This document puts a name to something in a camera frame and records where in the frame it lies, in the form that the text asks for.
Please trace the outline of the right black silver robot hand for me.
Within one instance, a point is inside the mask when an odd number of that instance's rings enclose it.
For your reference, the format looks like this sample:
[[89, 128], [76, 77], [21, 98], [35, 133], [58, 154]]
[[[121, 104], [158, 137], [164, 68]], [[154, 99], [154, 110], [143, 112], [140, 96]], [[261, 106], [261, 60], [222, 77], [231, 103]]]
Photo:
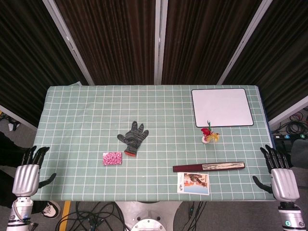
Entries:
[[253, 176], [253, 181], [260, 189], [272, 194], [274, 198], [283, 203], [293, 203], [299, 199], [299, 191], [294, 172], [291, 170], [291, 157], [268, 145], [260, 148], [264, 155], [271, 185], [265, 185]]

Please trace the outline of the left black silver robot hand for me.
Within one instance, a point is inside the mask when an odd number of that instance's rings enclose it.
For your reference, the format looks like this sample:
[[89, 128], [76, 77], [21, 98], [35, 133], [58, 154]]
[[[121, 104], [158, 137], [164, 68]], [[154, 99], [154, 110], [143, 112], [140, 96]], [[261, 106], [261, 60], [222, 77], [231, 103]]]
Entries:
[[31, 197], [38, 189], [49, 185], [56, 177], [56, 173], [44, 181], [39, 181], [40, 170], [44, 161], [45, 154], [50, 147], [41, 147], [36, 153], [36, 146], [27, 149], [23, 154], [21, 165], [17, 167], [12, 193], [16, 197]]

